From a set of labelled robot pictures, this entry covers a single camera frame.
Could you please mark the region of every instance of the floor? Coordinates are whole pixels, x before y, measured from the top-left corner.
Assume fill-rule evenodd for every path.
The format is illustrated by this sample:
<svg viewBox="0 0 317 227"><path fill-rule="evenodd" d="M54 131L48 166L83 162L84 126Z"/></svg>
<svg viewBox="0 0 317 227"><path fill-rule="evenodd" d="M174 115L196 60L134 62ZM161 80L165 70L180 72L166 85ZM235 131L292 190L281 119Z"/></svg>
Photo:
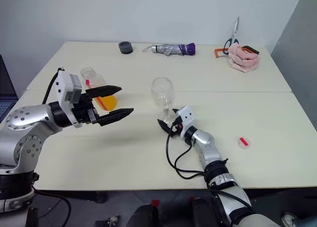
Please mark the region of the floor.
<svg viewBox="0 0 317 227"><path fill-rule="evenodd" d="M95 221L119 216L118 227L125 227L134 211L141 205L160 200L158 207L160 221L166 227L192 226L190 200L192 197L209 200L206 190L165 191L114 191L107 192L107 201L97 204L93 201L69 199L72 213L68 227L93 227ZM49 211L58 200L37 195L33 206L39 209L39 216ZM292 212L300 218L317 215L317 188L292 189L252 199L257 213L263 214L282 225L280 215ZM45 217L39 219L39 227L60 227L66 217L67 207L61 201Z"/></svg>

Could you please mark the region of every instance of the folded cloth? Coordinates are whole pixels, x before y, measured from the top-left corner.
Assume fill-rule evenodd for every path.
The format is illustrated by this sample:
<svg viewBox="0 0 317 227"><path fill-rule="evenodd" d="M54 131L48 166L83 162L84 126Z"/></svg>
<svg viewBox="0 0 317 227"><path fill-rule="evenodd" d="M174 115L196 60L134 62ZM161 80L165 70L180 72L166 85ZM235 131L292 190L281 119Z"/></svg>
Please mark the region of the folded cloth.
<svg viewBox="0 0 317 227"><path fill-rule="evenodd" d="M230 67L240 70L242 72L249 72L256 69L260 63L260 56L258 54L249 53L242 50L242 46L234 43L228 49L229 65Z"/></svg>

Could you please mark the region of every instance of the scissor handle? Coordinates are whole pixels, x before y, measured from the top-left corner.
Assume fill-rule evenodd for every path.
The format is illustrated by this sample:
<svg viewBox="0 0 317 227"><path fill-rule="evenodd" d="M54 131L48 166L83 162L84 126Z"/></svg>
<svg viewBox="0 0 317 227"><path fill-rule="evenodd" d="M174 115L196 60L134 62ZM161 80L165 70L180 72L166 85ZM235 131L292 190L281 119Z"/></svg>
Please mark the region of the scissor handle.
<svg viewBox="0 0 317 227"><path fill-rule="evenodd" d="M224 44L224 46L223 46L222 52L223 52L225 55L228 55L228 54L229 54L229 53L227 52L228 50L226 50L226 46L227 46L228 42L229 42L229 46L228 46L228 47L230 47L230 46L231 46L231 43L232 43L232 38L228 39L228 40L226 41L226 43Z"/></svg>

